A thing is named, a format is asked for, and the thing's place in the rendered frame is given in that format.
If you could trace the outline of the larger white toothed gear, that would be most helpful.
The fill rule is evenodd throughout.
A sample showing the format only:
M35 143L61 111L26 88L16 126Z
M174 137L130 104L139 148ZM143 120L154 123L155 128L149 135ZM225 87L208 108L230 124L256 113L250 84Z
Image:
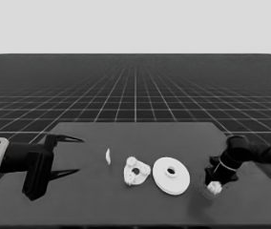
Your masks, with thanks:
M209 190L209 192L213 195L217 195L222 191L222 185L220 182L218 181L211 181L208 185L207 185L207 189Z

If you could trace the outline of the large thick white disc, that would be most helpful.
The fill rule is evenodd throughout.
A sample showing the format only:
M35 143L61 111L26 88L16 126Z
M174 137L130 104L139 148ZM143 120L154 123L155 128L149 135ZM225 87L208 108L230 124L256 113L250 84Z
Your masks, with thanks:
M167 156L154 163L153 178L160 190L172 196L182 195L191 183L188 169L179 160Z

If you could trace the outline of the white round carrier with pins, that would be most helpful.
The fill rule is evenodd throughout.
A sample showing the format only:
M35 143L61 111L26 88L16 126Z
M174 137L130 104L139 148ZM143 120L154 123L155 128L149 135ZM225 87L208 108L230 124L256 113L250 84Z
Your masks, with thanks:
M123 170L123 176L126 177L129 174L133 174L133 175L135 175L135 183L133 185L140 185L140 184L142 184L147 179L147 177L148 177L148 176L143 176L140 173L140 167L142 165L148 165L148 164L146 164L146 163L144 163L144 162L142 162L142 161L140 161L140 160L137 159L137 164L136 164L135 167L129 167L129 166L125 165L124 170Z

